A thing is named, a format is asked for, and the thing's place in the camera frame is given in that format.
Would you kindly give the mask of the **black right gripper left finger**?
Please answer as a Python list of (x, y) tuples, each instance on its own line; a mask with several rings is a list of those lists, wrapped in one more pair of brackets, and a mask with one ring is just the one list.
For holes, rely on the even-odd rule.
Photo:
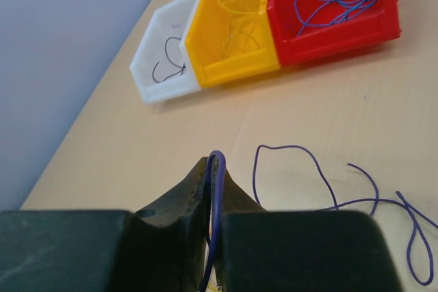
[(2, 291), (196, 291), (203, 279), (206, 158), (136, 212), (1, 212)]

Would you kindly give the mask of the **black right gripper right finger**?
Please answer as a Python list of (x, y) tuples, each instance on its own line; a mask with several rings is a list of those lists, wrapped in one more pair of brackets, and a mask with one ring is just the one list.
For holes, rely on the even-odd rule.
[(210, 252), (223, 291), (401, 291), (378, 224), (360, 211), (227, 211), (210, 165)]

